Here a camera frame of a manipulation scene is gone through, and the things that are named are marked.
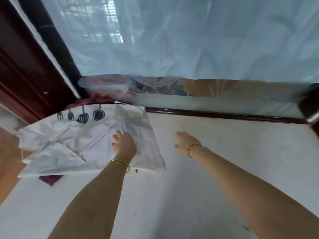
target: gold bracelet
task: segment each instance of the gold bracelet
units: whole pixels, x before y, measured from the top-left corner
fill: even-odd
[[[114,161],[118,161],[118,162],[121,162],[121,163],[123,163],[123,164],[125,164],[129,169],[126,171],[126,173],[128,172],[128,171],[130,171],[130,166],[126,163],[126,162],[124,162],[124,161],[122,161],[122,160],[118,160],[118,159],[113,159],[113,160],[111,160],[110,162],[114,162]]]
[[[189,156],[189,149],[190,149],[190,147],[193,146],[193,145],[200,145],[200,146],[201,146],[200,143],[193,143],[193,144],[191,144],[191,145],[189,146],[188,150],[187,150],[187,155],[188,155],[188,156]]]

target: red cloth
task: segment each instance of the red cloth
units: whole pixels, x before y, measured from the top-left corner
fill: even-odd
[[[82,105],[92,105],[92,104],[114,104],[114,100],[109,96],[106,97],[95,97],[94,99],[77,99],[75,103],[69,104],[66,106],[64,110],[68,110],[74,107],[82,106]],[[61,179],[63,175],[44,175],[40,176],[39,179],[48,185],[53,186],[56,181]]]

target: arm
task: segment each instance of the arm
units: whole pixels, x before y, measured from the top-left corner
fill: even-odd
[[[114,159],[129,164],[136,146],[128,132],[113,135]],[[49,239],[110,238],[119,205],[126,165],[111,162],[67,207]]]
[[[201,144],[186,132],[175,138],[175,148],[185,155],[191,144]],[[319,218],[274,186],[201,145],[191,146],[189,156],[216,180],[260,239],[318,238]]]

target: hand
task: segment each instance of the hand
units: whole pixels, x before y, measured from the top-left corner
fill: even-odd
[[[180,153],[185,155],[188,155],[188,149],[190,145],[194,143],[201,144],[201,142],[197,138],[194,138],[193,136],[189,135],[187,132],[176,132],[175,139],[178,140],[178,143],[179,143],[175,145],[175,148]]]
[[[112,136],[112,148],[115,154],[123,155],[127,162],[130,163],[132,158],[136,155],[137,147],[130,133],[125,132],[124,135],[120,131]]]

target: brown floor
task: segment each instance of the brown floor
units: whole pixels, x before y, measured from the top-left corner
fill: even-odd
[[[0,205],[19,181],[18,174],[25,167],[21,162],[19,138],[0,128]]]

